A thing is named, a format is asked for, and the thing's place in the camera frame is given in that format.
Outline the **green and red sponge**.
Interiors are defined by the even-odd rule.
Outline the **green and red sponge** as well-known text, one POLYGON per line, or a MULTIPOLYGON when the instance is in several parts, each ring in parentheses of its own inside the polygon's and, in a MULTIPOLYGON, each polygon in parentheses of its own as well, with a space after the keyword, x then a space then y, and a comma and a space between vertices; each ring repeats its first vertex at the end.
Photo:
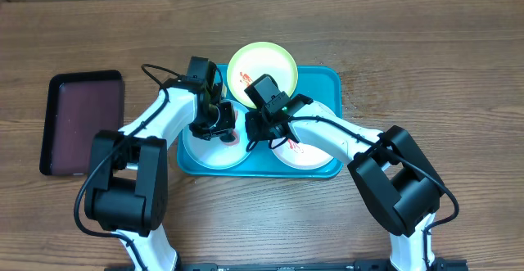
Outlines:
POLYGON ((239 138, 234 132, 220 136, 219 139, 226 146, 234 146, 239 143, 239 138))

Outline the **light blue plastic plate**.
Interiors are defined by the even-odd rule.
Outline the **light blue plastic plate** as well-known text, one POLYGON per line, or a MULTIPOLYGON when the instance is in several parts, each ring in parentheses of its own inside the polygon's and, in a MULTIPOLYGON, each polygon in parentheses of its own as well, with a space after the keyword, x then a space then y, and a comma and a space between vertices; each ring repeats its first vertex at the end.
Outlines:
POLYGON ((189 127, 182 131, 182 140, 185 151, 199 165, 207 169, 230 169, 241 164, 249 155, 246 146, 249 140, 246 136, 245 115, 248 109, 240 102, 229 100, 233 104, 235 113, 234 140, 223 142, 219 138, 209 141, 196 138, 189 127))

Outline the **yellow-green plastic plate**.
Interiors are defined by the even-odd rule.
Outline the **yellow-green plastic plate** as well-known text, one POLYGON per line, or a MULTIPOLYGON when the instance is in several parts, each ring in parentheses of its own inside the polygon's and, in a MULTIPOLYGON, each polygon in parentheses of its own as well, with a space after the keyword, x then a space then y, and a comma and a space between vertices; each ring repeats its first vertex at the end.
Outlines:
POLYGON ((227 68, 228 90, 244 106, 255 108, 245 89, 261 75, 270 75, 280 91, 291 96, 298 82, 298 69, 292 55, 283 47, 269 42, 250 43, 239 49, 227 68))

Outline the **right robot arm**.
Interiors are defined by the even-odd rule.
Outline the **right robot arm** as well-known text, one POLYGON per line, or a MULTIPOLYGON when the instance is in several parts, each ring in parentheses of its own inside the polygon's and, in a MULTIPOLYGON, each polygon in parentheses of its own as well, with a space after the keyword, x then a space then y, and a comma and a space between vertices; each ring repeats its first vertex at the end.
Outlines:
POLYGON ((245 90, 255 104, 246 115, 248 148, 283 138, 316 147, 347 166, 368 211, 390 234, 396 270, 436 270, 431 250, 442 180, 410 134, 399 126, 366 129, 333 115, 320 102, 289 97, 270 75, 245 90))

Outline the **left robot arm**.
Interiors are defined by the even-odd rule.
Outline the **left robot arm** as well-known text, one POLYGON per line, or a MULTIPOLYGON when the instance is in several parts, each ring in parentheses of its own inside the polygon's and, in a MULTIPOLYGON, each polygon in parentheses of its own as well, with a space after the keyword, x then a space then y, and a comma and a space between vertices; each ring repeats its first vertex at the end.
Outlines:
POLYGON ((209 59, 192 57, 186 74, 160 83, 158 98, 135 121, 94 136, 75 223, 89 236, 118 239, 133 270, 182 268, 162 225, 168 150, 184 129, 205 141, 233 141, 233 105, 222 99, 223 85, 215 82, 219 72, 209 59))

